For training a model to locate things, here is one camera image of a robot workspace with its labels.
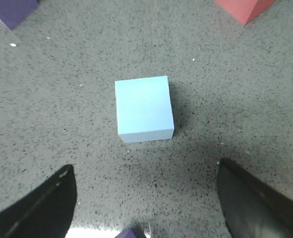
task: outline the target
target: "red foam cube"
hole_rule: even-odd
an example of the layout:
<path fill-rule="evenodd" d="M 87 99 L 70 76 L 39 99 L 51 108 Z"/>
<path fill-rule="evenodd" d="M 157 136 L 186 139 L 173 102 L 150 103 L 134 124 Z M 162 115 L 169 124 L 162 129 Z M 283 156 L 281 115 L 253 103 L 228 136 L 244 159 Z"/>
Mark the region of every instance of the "red foam cube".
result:
<path fill-rule="evenodd" d="M 246 25 L 267 9 L 275 0 L 215 0 L 236 20 Z"/>

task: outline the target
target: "light blue block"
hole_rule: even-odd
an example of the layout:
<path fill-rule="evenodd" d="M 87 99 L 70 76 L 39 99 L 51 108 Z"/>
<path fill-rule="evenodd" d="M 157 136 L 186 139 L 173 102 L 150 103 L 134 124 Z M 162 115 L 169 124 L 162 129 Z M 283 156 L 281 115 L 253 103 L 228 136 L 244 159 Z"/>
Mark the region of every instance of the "light blue block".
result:
<path fill-rule="evenodd" d="M 117 132 L 126 143 L 170 139 L 174 120 L 168 77 L 116 81 Z"/>

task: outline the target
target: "foam cube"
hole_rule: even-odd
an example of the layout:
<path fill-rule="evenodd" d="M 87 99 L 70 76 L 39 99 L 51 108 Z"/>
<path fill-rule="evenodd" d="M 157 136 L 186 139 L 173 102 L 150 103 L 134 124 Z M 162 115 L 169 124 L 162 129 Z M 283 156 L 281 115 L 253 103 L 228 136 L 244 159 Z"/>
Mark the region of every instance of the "foam cube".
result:
<path fill-rule="evenodd" d="M 37 0 L 0 0 L 0 22 L 12 30 L 38 5 Z"/>
<path fill-rule="evenodd" d="M 130 229 L 116 238 L 136 238 L 134 232 Z"/>
<path fill-rule="evenodd" d="M 246 25 L 267 9 L 275 0 L 215 0 L 235 19 Z"/>
<path fill-rule="evenodd" d="M 125 143 L 170 139 L 174 120 L 168 77 L 116 81 L 117 131 Z"/>

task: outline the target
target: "purple block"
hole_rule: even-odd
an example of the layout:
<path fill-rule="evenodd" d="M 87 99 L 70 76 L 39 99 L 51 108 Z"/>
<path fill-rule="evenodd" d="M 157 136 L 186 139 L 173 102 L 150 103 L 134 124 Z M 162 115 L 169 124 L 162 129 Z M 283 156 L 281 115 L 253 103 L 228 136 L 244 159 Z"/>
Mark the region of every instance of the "purple block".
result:
<path fill-rule="evenodd" d="M 117 238 L 136 238 L 136 236 L 135 236 L 135 234 L 133 233 L 132 230 L 128 230 L 128 231 L 124 232 L 121 236 L 119 236 Z"/>
<path fill-rule="evenodd" d="M 12 30 L 38 5 L 37 0 L 0 0 L 0 22 Z"/>

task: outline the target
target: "floor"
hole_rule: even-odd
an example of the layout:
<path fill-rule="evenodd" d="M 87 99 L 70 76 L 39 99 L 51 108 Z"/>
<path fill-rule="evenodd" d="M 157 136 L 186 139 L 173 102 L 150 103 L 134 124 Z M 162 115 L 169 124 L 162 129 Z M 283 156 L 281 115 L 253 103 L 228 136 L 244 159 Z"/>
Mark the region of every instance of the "floor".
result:
<path fill-rule="evenodd" d="M 123 143 L 114 81 L 160 75 L 173 138 Z M 212 0 L 42 0 L 0 24 L 0 210 L 71 163 L 74 231 L 230 238 L 222 157 L 293 199 L 293 0 L 245 27 Z"/>

